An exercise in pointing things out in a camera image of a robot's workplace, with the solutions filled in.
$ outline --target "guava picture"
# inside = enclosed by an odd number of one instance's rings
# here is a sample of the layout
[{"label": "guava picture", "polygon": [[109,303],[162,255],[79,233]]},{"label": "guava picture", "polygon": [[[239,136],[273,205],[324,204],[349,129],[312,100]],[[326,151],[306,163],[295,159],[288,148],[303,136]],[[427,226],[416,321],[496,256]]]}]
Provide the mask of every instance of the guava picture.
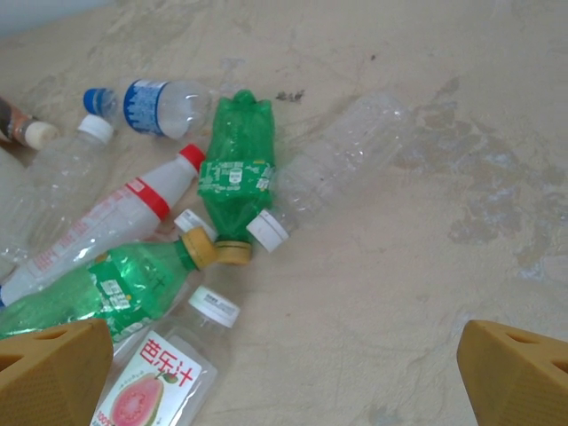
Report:
[{"label": "guava picture", "polygon": [[114,426],[151,426],[162,402],[160,376],[143,375],[114,400],[110,420]]}]

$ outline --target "blue label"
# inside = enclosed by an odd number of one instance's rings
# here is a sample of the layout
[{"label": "blue label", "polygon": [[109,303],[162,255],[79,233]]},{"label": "blue label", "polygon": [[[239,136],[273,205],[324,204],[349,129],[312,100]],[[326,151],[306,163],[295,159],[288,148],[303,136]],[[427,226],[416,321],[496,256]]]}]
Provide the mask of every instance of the blue label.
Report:
[{"label": "blue label", "polygon": [[168,82],[137,80],[124,95],[124,117],[139,133],[164,136],[158,124],[158,98]]}]

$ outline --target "yellow bottle cap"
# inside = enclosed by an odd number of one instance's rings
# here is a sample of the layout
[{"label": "yellow bottle cap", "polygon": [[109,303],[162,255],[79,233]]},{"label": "yellow bottle cap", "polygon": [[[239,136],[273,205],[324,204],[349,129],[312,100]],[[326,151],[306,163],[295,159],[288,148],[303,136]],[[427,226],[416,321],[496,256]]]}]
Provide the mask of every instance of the yellow bottle cap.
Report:
[{"label": "yellow bottle cap", "polygon": [[242,241],[218,241],[217,261],[220,264],[247,264],[252,256],[252,246]]},{"label": "yellow bottle cap", "polygon": [[181,241],[198,269],[203,269],[217,260],[215,246],[202,227],[190,229],[181,236]]}]

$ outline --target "bottle cap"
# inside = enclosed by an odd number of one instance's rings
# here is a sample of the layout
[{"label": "bottle cap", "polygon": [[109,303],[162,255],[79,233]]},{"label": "bottle cap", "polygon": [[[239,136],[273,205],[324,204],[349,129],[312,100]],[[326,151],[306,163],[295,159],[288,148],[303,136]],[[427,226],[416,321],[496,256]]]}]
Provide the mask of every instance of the bottle cap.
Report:
[{"label": "bottle cap", "polygon": [[83,106],[89,114],[100,114],[100,100],[104,91],[105,89],[102,87],[93,87],[85,91]]},{"label": "bottle cap", "polygon": [[182,149],[179,154],[188,160],[197,171],[199,171],[201,163],[205,160],[205,154],[203,151],[194,144],[189,144]]},{"label": "bottle cap", "polygon": [[203,219],[193,213],[190,209],[182,211],[181,214],[176,217],[176,220],[174,220],[174,224],[182,233],[186,233],[191,229],[201,226],[207,233],[210,240],[214,241],[217,239],[217,231],[207,225]]},{"label": "bottle cap", "polygon": [[272,253],[282,242],[290,236],[281,224],[266,210],[253,219],[247,225],[247,230],[252,233],[262,246]]},{"label": "bottle cap", "polygon": [[217,260],[215,246],[203,228],[189,230],[181,236],[181,241],[198,269],[201,270]]},{"label": "bottle cap", "polygon": [[220,264],[247,264],[250,262],[252,246],[242,241],[218,241],[217,261]]},{"label": "bottle cap", "polygon": [[102,118],[92,114],[85,116],[77,129],[89,133],[105,144],[108,143],[114,132],[113,126]]},{"label": "bottle cap", "polygon": [[30,148],[43,149],[45,144],[60,136],[57,127],[48,122],[31,122],[26,128],[24,139]]},{"label": "bottle cap", "polygon": [[189,304],[206,317],[227,328],[233,326],[241,312],[239,306],[204,286],[199,286],[195,290],[189,299]]}]

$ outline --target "white bottle cap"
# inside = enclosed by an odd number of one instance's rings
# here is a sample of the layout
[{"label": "white bottle cap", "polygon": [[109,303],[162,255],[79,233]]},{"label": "white bottle cap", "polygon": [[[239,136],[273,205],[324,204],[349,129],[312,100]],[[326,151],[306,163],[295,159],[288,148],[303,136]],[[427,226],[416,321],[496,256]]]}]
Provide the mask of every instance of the white bottle cap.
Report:
[{"label": "white bottle cap", "polygon": [[30,148],[43,149],[45,144],[60,136],[59,130],[48,122],[32,122],[26,128],[24,139]]},{"label": "white bottle cap", "polygon": [[282,225],[265,209],[247,225],[247,230],[269,253],[290,237]]},{"label": "white bottle cap", "polygon": [[185,209],[184,211],[182,211],[181,214],[176,217],[176,220],[174,220],[174,224],[177,226],[178,230],[181,233],[186,233],[190,229],[201,226],[205,230],[205,233],[210,240],[215,241],[217,239],[217,231],[215,231],[211,226],[207,225],[207,223],[203,219],[193,213],[190,209]]},{"label": "white bottle cap", "polygon": [[189,304],[206,317],[228,328],[233,326],[241,312],[239,306],[204,286],[195,290]]},{"label": "white bottle cap", "polygon": [[104,144],[108,143],[114,132],[113,126],[102,118],[92,114],[83,118],[83,121],[79,124],[77,129],[100,139]]}]

